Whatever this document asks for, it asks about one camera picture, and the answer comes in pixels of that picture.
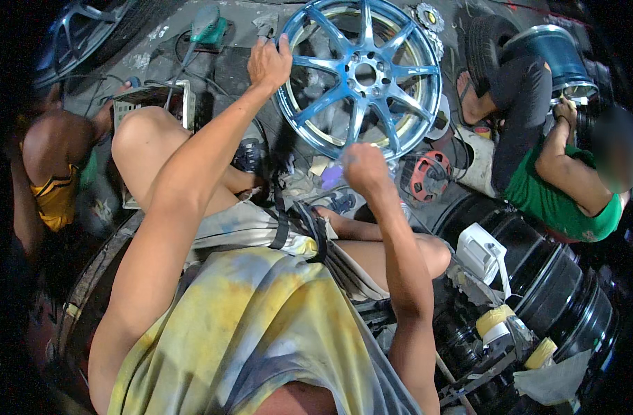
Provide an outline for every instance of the strap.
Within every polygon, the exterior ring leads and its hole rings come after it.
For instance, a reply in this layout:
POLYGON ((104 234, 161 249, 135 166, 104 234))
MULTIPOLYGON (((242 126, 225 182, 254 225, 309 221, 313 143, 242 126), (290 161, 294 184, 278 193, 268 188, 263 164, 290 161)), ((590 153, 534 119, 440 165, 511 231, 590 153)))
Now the strap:
POLYGON ((314 218, 306 209, 302 202, 295 202, 293 207, 299 213, 310 236, 316 241, 318 253, 306 262, 312 264, 314 262, 323 262, 326 260, 328 252, 328 238, 326 237, 326 221, 322 218, 314 218))
POLYGON ((287 208, 284 204, 284 197, 282 197, 282 187, 279 186, 277 173, 272 175, 272 187, 274 187, 275 208, 277 209, 277 231, 275 232, 275 238, 269 247, 272 249, 282 249, 284 248, 284 244, 287 243, 288 217, 287 208))

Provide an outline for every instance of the man's right hand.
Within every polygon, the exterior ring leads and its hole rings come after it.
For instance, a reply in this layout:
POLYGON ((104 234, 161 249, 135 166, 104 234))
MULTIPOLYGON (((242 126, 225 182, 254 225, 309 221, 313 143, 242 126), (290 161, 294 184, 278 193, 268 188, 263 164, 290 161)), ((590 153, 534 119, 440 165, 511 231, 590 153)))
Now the man's right hand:
POLYGON ((365 199, 394 191, 385 157, 378 147, 369 143, 350 145, 342 158, 344 178, 351 188, 365 199))
POLYGON ((575 104, 565 98, 561 98, 561 102, 554 106, 554 119, 558 121, 559 117, 564 117, 570 124, 570 135, 577 127, 577 109, 575 104))
POLYGON ((247 62, 247 71, 252 85, 265 85, 271 93, 282 86, 291 73, 293 56, 288 49, 288 36, 283 33, 279 37, 279 52, 272 41, 257 40, 247 62))

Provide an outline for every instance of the power sander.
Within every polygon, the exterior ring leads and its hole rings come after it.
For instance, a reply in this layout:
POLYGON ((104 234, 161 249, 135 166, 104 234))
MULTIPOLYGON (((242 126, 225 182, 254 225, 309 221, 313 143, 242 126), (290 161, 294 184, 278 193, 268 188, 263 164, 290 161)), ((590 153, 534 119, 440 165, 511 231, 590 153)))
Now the power sander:
POLYGON ((196 12, 196 16, 194 16, 194 20, 189 27, 192 33, 189 36, 188 52, 180 64, 180 72, 174 77, 171 88, 169 88, 169 95, 164 104, 165 110, 169 110, 169 102, 174 91, 173 87, 176 86, 178 77, 188 66, 194 51, 219 52, 222 49, 222 40, 227 30, 227 20, 220 16, 220 8, 217 5, 209 4, 196 12))

